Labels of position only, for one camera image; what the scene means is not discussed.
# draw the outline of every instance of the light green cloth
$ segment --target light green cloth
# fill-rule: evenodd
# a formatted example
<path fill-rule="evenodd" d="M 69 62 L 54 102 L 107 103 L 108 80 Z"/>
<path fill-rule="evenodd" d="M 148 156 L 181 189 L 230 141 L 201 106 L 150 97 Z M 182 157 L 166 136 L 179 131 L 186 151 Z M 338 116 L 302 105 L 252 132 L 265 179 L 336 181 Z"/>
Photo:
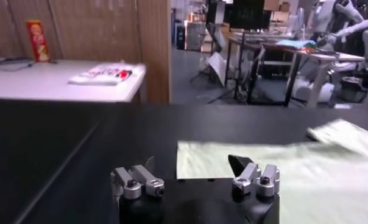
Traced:
<path fill-rule="evenodd" d="M 309 128 L 308 133 L 323 143 L 342 145 L 368 156 L 368 131 L 342 119 L 324 126 Z"/>
<path fill-rule="evenodd" d="M 179 142 L 177 178 L 231 178 L 228 155 L 245 156 L 280 169 L 281 224 L 368 224 L 368 132 L 342 120 L 309 132 L 327 143 Z"/>

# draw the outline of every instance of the wooden wall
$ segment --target wooden wall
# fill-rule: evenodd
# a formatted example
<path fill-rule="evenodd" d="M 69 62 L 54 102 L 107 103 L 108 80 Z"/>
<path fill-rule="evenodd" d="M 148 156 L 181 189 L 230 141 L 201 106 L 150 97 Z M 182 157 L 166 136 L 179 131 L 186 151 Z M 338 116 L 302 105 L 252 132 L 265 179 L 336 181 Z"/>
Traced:
<path fill-rule="evenodd" d="M 0 0 L 0 57 L 19 57 L 23 55 L 10 16 L 4 0 Z"/>
<path fill-rule="evenodd" d="M 50 0 L 65 58 L 137 62 L 132 0 Z"/>
<path fill-rule="evenodd" d="M 169 13 L 170 0 L 0 0 L 0 56 L 34 57 L 39 19 L 53 59 L 145 63 L 147 101 L 169 103 Z"/>
<path fill-rule="evenodd" d="M 141 56 L 147 67 L 148 102 L 169 103 L 170 11 L 170 0 L 139 0 Z"/>

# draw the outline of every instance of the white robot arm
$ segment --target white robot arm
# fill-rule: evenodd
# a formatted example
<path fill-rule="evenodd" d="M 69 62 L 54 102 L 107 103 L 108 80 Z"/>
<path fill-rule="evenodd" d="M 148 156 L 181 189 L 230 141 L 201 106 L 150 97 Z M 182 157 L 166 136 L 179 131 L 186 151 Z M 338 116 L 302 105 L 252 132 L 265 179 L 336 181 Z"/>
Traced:
<path fill-rule="evenodd" d="M 368 19 L 360 15 L 359 11 L 353 6 L 350 0 L 337 0 L 334 9 L 339 13 L 344 14 L 348 19 L 353 20 L 355 24 L 353 26 L 341 29 L 336 33 L 329 34 L 326 39 L 330 44 L 334 44 L 337 39 L 346 37 L 352 33 L 368 29 Z"/>

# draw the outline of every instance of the white desk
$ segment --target white desk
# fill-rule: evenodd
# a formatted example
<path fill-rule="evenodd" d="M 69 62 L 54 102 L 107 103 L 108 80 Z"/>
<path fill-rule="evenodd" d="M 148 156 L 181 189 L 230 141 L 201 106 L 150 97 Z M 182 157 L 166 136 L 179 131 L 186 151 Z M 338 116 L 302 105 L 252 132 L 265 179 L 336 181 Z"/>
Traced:
<path fill-rule="evenodd" d="M 344 54 L 344 53 L 339 53 L 339 57 L 335 57 L 335 56 L 322 55 L 322 54 L 308 54 L 304 51 L 292 51 L 292 50 L 287 50 L 287 51 L 294 53 L 293 63 L 296 63 L 297 54 L 306 55 L 307 57 L 315 58 L 320 61 L 320 65 L 318 67 L 318 75 L 316 76 L 316 79 L 313 83 L 313 90 L 310 92 L 310 96 L 309 96 L 309 99 L 306 105 L 306 107 L 309 107 L 309 108 L 317 107 L 319 93 L 322 89 L 322 85 L 324 84 L 324 81 L 327 75 L 326 71 L 329 69 L 329 66 L 333 62 L 336 62 L 336 61 L 338 62 L 361 62 L 365 60 L 365 58 L 363 57 L 350 55 L 350 54 Z"/>
<path fill-rule="evenodd" d="M 132 74 L 116 86 L 69 85 L 68 80 L 100 64 L 98 61 L 58 60 L 37 63 L 19 71 L 0 71 L 0 99 L 76 102 L 130 102 L 139 90 L 145 72 Z"/>

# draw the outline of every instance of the black table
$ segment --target black table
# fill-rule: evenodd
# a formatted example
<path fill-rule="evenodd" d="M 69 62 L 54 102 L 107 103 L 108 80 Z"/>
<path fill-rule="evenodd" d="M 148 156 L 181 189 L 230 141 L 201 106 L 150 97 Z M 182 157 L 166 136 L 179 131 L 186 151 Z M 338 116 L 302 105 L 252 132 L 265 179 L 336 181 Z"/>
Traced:
<path fill-rule="evenodd" d="M 106 105 L 0 100 L 0 223 L 11 223 L 82 139 Z"/>
<path fill-rule="evenodd" d="M 112 223 L 112 168 L 154 156 L 154 174 L 173 179 L 179 140 L 290 144 L 337 118 L 368 130 L 365 109 L 117 105 L 25 223 Z"/>

